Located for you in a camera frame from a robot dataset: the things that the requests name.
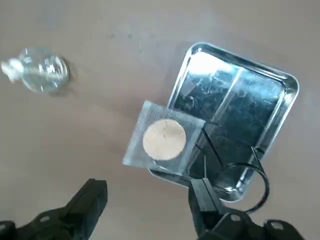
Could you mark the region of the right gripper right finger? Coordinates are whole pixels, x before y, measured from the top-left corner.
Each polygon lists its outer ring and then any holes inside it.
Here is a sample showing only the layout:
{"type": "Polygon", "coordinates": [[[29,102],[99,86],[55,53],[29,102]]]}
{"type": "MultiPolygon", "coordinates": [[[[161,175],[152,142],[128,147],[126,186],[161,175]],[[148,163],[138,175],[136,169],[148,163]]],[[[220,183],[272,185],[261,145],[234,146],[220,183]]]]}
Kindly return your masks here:
{"type": "Polygon", "coordinates": [[[240,210],[226,207],[208,179],[193,179],[188,188],[188,203],[199,240],[303,240],[290,223],[270,219],[255,224],[240,210]]]}

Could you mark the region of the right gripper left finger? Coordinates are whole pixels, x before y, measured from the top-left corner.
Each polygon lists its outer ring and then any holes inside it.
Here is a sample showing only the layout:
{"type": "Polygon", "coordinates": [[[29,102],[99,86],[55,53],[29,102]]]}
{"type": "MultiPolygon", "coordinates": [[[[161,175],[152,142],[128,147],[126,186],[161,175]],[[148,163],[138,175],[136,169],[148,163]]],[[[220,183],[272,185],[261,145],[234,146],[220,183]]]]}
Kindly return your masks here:
{"type": "Polygon", "coordinates": [[[0,222],[2,240],[88,240],[108,202],[105,180],[89,179],[63,207],[38,214],[21,227],[0,222]]]}

